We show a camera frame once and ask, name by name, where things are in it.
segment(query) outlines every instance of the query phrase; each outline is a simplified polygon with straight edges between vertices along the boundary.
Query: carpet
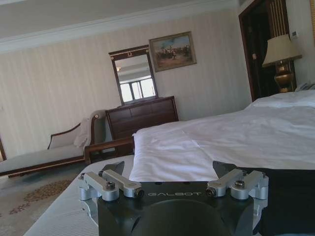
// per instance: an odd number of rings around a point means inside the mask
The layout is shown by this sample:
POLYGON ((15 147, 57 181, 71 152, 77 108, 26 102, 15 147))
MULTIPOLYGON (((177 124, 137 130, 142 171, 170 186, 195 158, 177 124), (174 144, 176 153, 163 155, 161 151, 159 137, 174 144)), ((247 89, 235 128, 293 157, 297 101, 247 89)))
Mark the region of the carpet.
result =
POLYGON ((22 236, 84 169, 84 163, 0 177, 0 236, 22 236))

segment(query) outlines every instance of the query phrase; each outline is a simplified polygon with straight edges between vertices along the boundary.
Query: silver metal clamp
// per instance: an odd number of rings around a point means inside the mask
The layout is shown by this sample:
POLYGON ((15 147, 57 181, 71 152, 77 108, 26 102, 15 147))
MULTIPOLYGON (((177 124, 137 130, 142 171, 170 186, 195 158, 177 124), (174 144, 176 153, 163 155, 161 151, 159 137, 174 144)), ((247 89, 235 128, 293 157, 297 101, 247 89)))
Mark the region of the silver metal clamp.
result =
POLYGON ((141 183, 131 181, 112 170, 102 172, 102 176, 94 172, 83 173, 79 180, 82 207, 96 225, 97 204, 93 198, 102 197, 105 201, 114 201, 119 198, 120 189, 129 198, 141 198, 144 195, 141 183))
POLYGON ((228 188, 231 196, 238 200, 246 200, 249 196, 254 198, 253 229, 261 219, 262 210, 268 206, 269 178, 259 171, 252 171, 244 176, 244 172, 234 169, 218 180, 207 184, 206 194, 209 197, 222 197, 228 188))

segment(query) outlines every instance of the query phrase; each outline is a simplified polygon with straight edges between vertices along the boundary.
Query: wooden dresser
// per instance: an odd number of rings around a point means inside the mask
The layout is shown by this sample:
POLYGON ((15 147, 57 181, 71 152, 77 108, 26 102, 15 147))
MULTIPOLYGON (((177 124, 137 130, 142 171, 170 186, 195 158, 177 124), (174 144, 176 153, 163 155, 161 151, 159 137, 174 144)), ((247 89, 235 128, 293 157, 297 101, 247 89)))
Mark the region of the wooden dresser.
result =
MULTIPOLYGON (((107 111, 107 119, 113 140, 126 138, 137 130, 178 121, 174 96, 123 105, 107 111)), ((132 146, 116 148, 116 155, 132 152, 132 146)))

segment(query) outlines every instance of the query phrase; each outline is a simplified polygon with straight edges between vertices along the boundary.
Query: wooden furniture leg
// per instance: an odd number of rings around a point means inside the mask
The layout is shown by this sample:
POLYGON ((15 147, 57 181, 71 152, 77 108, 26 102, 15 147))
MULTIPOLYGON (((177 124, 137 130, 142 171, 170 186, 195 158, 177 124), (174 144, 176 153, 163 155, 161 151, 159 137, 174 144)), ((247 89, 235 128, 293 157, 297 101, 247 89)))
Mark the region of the wooden furniture leg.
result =
POLYGON ((87 165, 90 165, 92 163, 91 152, 93 152, 93 151, 102 151, 105 149, 115 148, 115 147, 119 147, 119 146, 126 145, 126 144, 132 144, 134 146, 134 141, 133 141, 132 136, 127 137, 127 138, 123 138, 123 139, 116 139, 116 140, 113 140, 110 142, 86 146, 84 148, 85 163, 87 165))

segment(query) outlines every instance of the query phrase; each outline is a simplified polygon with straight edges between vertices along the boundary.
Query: lampshade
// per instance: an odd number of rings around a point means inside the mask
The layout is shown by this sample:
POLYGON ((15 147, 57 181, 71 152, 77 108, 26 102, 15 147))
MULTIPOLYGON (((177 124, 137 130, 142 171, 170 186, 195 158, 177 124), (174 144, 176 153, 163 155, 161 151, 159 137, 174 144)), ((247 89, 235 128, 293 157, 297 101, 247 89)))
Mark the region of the lampshade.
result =
POLYGON ((285 34, 268 40, 267 55, 262 66, 299 58, 302 58, 302 55, 290 41, 289 35, 285 34))

